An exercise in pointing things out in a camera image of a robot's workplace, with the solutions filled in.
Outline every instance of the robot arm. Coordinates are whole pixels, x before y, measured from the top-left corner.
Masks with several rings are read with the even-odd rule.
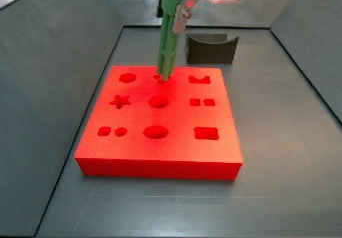
[[[199,0],[162,0],[163,23],[159,46],[158,73],[163,80],[174,72],[179,34],[185,32],[187,20],[193,17],[193,8]],[[237,0],[209,0],[214,4],[230,4]]]

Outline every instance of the gray table surface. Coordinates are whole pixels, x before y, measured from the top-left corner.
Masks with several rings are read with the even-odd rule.
[[[219,66],[245,156],[237,181],[86,177],[72,154],[39,236],[342,236],[341,125],[314,89],[269,30],[189,32],[241,36],[234,64]],[[125,29],[106,74],[155,65],[158,43],[158,28]]]

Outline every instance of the gray wall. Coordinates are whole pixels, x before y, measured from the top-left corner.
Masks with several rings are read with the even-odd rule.
[[[125,25],[159,25],[155,18],[157,0],[114,0]],[[289,0],[239,0],[235,4],[217,6],[201,0],[190,25],[269,28]]]
[[[0,235],[36,232],[121,31],[111,0],[0,12]]]
[[[342,0],[293,0],[271,30],[342,121]]]

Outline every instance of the red shape sorter block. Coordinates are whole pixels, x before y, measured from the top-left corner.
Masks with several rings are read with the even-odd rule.
[[[243,158],[222,72],[114,67],[78,146],[86,175],[237,178]]]

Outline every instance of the circular hole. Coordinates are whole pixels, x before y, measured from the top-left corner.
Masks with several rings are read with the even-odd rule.
[[[121,128],[118,128],[118,129],[115,130],[115,135],[117,135],[118,137],[125,136],[126,133],[127,133],[127,129],[126,129],[125,127],[121,127]]]
[[[133,73],[126,73],[121,75],[119,81],[125,83],[134,82],[137,79],[137,75]]]
[[[163,126],[150,126],[145,129],[143,133],[151,139],[161,139],[169,135],[169,130]]]
[[[165,108],[169,105],[169,98],[163,95],[151,97],[149,104],[154,108]]]

